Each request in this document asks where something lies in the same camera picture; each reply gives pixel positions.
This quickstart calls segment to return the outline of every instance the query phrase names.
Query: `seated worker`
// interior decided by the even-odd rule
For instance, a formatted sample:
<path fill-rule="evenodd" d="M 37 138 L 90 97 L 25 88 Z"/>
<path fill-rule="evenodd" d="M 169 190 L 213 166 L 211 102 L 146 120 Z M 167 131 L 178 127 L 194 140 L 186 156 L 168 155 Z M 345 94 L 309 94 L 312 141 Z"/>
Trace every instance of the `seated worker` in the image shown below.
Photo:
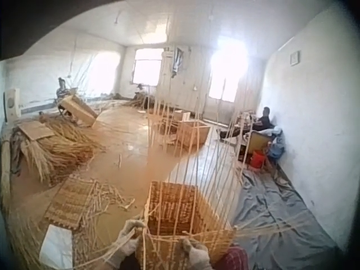
<path fill-rule="evenodd" d="M 138 220 L 127 220 L 124 228 L 120 231 L 115 243 L 122 243 L 133 228 L 145 228 L 146 225 Z M 139 236 L 136 239 L 130 239 L 122 245 L 103 265 L 101 270 L 140 270 L 140 264 L 135 256 L 135 251 L 140 243 Z M 246 251 L 238 246 L 230 247 L 214 268 L 210 264 L 208 249 L 205 245 L 195 240 L 187 238 L 179 242 L 181 249 L 188 257 L 188 268 L 191 270 L 248 270 L 248 256 Z"/>
<path fill-rule="evenodd" d="M 58 110 L 60 112 L 62 112 L 62 111 L 65 110 L 65 108 L 60 105 L 60 102 L 64 99 L 64 97 L 70 96 L 71 93 L 70 93 L 69 89 L 66 89 L 64 79 L 59 78 L 58 79 L 58 84 L 59 84 L 60 88 L 56 91 L 56 97 L 57 97 L 56 98 L 56 103 L 57 103 Z M 71 112 L 67 111 L 66 115 L 71 116 Z"/>
<path fill-rule="evenodd" d="M 273 125 L 270 123 L 269 114 L 270 114 L 269 107 L 264 107 L 263 116 L 260 117 L 256 122 L 253 123 L 253 130 L 254 131 L 263 131 L 265 129 L 273 127 Z M 244 135 L 245 133 L 247 133 L 249 131 L 250 131 L 250 127 L 244 128 L 244 130 L 242 131 L 242 135 Z M 231 130 L 220 131 L 219 129 L 217 129 L 217 132 L 219 134 L 220 139 L 226 139 L 226 138 L 239 136 L 240 135 L 240 128 L 235 127 L 232 134 L 231 134 Z"/>

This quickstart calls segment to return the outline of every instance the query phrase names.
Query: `ceiling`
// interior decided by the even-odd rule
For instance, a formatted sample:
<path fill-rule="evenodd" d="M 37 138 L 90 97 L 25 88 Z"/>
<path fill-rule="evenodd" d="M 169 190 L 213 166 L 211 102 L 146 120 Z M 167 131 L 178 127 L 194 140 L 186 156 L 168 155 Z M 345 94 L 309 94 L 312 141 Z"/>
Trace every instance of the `ceiling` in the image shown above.
<path fill-rule="evenodd" d="M 267 59 L 332 0 L 126 0 L 64 23 L 124 46 L 178 43 L 217 47 L 221 37 Z"/>

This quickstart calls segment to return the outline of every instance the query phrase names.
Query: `white glove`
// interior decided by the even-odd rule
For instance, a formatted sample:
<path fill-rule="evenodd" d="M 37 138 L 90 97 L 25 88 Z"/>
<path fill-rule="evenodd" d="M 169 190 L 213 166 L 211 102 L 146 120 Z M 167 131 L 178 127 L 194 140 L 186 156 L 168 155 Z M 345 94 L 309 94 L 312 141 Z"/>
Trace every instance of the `white glove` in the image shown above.
<path fill-rule="evenodd" d="M 127 238 L 128 234 L 133 228 L 144 228 L 145 224 L 141 220 L 130 219 L 126 220 L 124 228 L 119 232 L 119 236 L 113 245 L 121 244 Z M 141 236 L 136 239 L 130 239 L 122 245 L 108 260 L 107 263 L 111 264 L 114 268 L 119 269 L 122 261 L 129 255 L 133 254 L 139 245 Z"/>
<path fill-rule="evenodd" d="M 211 270 L 208 248 L 196 240 L 183 239 L 182 248 L 189 258 L 190 270 Z"/>

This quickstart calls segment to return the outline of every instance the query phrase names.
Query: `red bucket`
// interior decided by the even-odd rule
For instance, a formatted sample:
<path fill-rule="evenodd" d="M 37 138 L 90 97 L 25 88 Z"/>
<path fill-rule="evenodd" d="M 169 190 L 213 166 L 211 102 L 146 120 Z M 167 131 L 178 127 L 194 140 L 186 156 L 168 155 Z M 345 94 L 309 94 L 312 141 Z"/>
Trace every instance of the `red bucket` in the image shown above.
<path fill-rule="evenodd" d="M 253 156 L 251 157 L 250 166 L 255 169 L 260 169 L 265 161 L 265 154 L 259 150 L 255 150 L 253 152 Z"/>

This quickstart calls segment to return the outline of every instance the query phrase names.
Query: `gray tarp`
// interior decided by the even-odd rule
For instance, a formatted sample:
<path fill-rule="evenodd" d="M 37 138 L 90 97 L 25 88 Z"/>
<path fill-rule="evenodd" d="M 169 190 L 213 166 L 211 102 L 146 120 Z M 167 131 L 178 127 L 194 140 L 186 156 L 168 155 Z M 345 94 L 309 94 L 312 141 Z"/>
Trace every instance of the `gray tarp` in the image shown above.
<path fill-rule="evenodd" d="M 274 230 L 295 225 L 282 232 L 238 238 L 235 242 L 247 251 L 250 269 L 255 263 L 265 269 L 331 269 L 334 260 L 338 262 L 338 247 L 288 183 L 248 171 L 243 181 L 234 225 L 256 229 L 272 224 Z"/>

